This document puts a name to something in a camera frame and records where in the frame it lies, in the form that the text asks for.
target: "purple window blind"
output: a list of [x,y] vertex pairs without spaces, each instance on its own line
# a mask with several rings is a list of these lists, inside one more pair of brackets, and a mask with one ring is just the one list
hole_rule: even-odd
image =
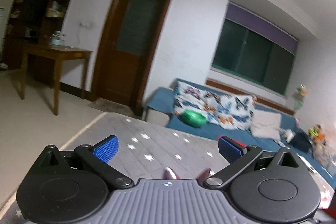
[[295,55],[298,42],[264,19],[231,3],[227,7],[225,18],[266,37]]

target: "white tile floor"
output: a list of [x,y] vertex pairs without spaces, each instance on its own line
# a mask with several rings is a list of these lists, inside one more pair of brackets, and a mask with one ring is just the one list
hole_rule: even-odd
[[27,80],[17,93],[20,71],[0,72],[0,205],[15,190],[43,148],[61,147],[102,112],[87,100],[60,92],[59,115],[50,110],[53,89]]

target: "jar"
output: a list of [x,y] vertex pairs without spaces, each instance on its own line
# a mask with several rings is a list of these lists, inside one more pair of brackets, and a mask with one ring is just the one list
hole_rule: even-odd
[[51,44],[56,45],[56,46],[60,46],[62,44],[62,40],[61,40],[60,36],[61,36],[61,32],[56,31],[51,37]]

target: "gray ridged plate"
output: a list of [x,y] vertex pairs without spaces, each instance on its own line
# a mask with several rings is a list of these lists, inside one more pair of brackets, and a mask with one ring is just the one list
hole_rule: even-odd
[[199,186],[196,180],[142,179],[133,188],[115,191],[100,211],[76,223],[253,224],[257,222],[235,211],[222,192],[205,189]]

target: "wooden door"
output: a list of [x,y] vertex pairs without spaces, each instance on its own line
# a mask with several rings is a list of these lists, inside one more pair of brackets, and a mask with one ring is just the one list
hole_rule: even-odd
[[113,1],[96,60],[98,97],[131,107],[141,104],[169,2]]

